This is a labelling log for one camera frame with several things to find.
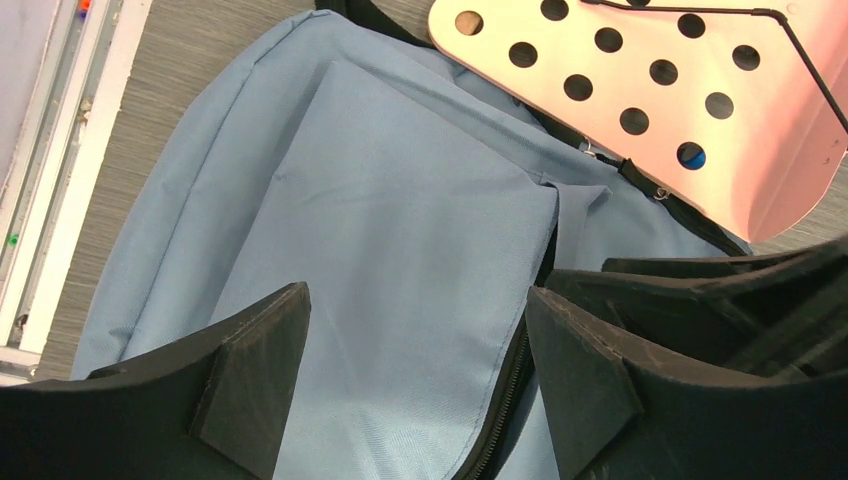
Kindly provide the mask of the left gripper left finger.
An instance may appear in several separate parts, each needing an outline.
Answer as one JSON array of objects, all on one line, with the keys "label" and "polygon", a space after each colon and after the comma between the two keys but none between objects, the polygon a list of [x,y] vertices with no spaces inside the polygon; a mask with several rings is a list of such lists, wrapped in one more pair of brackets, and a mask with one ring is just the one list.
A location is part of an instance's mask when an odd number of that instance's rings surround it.
[{"label": "left gripper left finger", "polygon": [[309,326],[293,283],[79,381],[1,391],[5,479],[269,479]]}]

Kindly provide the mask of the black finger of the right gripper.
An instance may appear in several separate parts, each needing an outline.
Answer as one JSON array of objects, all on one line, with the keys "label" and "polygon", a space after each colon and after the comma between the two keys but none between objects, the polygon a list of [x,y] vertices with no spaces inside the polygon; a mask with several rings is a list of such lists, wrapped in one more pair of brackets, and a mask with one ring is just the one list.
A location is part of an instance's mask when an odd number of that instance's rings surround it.
[{"label": "black finger of the right gripper", "polygon": [[847,368],[847,253],[720,278],[556,270],[547,289],[687,357],[761,377]]},{"label": "black finger of the right gripper", "polygon": [[819,254],[846,253],[847,239],[839,238],[801,250],[759,256],[671,259],[611,258],[603,263],[602,271],[605,273],[624,273],[678,279],[720,278],[790,264],[797,259],[812,259]]}]

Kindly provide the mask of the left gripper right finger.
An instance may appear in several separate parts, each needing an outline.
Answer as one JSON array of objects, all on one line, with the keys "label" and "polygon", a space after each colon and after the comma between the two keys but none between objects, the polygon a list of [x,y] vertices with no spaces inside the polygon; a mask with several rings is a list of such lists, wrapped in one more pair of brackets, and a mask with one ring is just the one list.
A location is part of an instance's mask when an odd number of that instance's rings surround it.
[{"label": "left gripper right finger", "polygon": [[562,479],[843,479],[847,377],[710,365],[532,288],[529,332]]}]

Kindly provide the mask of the blue fabric backpack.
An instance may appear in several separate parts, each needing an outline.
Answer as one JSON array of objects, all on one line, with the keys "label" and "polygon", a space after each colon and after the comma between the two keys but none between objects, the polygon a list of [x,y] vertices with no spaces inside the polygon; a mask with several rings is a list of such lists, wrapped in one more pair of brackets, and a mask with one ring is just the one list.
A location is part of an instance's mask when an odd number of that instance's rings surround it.
[{"label": "blue fabric backpack", "polygon": [[438,52],[310,11],[190,105],[105,265],[91,371],[305,282],[311,319],[279,479],[554,479],[535,379],[500,387],[527,291],[609,258],[743,255],[550,136]]}]

